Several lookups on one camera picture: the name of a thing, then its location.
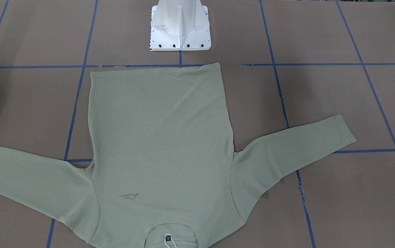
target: printed logo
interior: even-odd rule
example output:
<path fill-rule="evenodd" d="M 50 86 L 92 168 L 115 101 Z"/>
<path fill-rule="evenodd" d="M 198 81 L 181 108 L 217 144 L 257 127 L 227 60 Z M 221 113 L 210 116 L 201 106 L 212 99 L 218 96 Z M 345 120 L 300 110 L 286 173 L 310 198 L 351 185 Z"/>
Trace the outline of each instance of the printed logo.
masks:
<path fill-rule="evenodd" d="M 126 198 L 126 199 L 133 200 L 133 199 L 135 199 L 135 197 L 136 197 L 137 195 L 139 195 L 139 193 L 122 195 L 122 196 L 120 196 L 120 197 L 124 197 L 124 198 Z"/>

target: green shirt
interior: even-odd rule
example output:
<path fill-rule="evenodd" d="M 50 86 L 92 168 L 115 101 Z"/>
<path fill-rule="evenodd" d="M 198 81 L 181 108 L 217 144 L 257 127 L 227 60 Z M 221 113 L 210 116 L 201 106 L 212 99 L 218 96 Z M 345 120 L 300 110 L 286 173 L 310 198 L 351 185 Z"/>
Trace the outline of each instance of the green shirt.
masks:
<path fill-rule="evenodd" d="M 207 248 L 282 177 L 355 141 L 333 116 L 235 152 L 218 63 L 91 77 L 92 164 L 0 147 L 0 194 L 98 248 L 162 248 L 167 234 L 178 248 Z"/>

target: shirt sleeve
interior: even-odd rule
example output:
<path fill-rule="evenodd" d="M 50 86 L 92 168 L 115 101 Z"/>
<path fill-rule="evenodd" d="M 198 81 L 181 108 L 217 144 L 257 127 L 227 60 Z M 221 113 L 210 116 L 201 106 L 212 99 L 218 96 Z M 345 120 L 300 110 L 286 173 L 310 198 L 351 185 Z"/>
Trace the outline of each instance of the shirt sleeve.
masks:
<path fill-rule="evenodd" d="M 0 194 L 48 215 L 89 241 L 99 203 L 87 169 L 0 147 Z"/>
<path fill-rule="evenodd" d="M 234 153 L 231 188 L 243 220 L 284 176 L 355 142 L 340 115 L 259 137 Z"/>

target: brown surface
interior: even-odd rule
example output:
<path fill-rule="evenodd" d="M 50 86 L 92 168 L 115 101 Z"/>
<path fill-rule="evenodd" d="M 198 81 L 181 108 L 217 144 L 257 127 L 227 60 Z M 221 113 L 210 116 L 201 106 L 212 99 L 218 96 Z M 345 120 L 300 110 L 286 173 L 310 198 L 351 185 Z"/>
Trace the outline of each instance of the brown surface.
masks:
<path fill-rule="evenodd" d="M 4 7 L 0 1 L 0 15 Z M 177 64 L 150 52 L 151 1 L 99 1 L 87 65 Z M 258 0 L 202 0 L 212 49 L 183 52 L 184 64 L 220 62 L 235 148 L 286 128 Z M 95 1 L 10 1 L 0 25 L 0 66 L 82 66 Z M 395 62 L 395 3 L 340 6 L 365 63 Z M 276 63 L 359 63 L 336 3 L 263 0 Z M 395 137 L 395 65 L 366 65 Z M 68 159 L 92 158 L 86 68 Z M 361 65 L 277 66 L 289 125 L 341 114 L 357 142 L 343 150 L 395 149 Z M 82 68 L 0 69 L 0 146 L 63 159 Z M 89 162 L 74 163 L 86 167 Z M 395 247 L 395 151 L 332 154 L 300 170 L 317 248 Z M 46 247 L 51 218 L 0 196 L 0 247 Z M 62 223 L 51 248 L 90 247 Z M 296 173 L 257 202 L 247 224 L 213 245 L 311 248 Z"/>

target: white cord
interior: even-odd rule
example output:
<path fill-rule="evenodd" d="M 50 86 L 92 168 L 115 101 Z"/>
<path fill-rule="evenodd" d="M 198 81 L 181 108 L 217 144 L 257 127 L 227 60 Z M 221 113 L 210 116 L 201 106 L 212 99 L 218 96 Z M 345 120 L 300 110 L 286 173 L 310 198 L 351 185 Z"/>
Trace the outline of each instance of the white cord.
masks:
<path fill-rule="evenodd" d="M 177 246 L 176 246 L 176 243 L 170 238 L 170 240 L 174 243 L 174 248 L 178 248 Z M 168 245 L 167 245 L 167 242 L 166 242 L 166 240 L 164 240 L 164 244 L 165 244 L 165 246 L 167 246 L 167 248 L 170 248 Z"/>

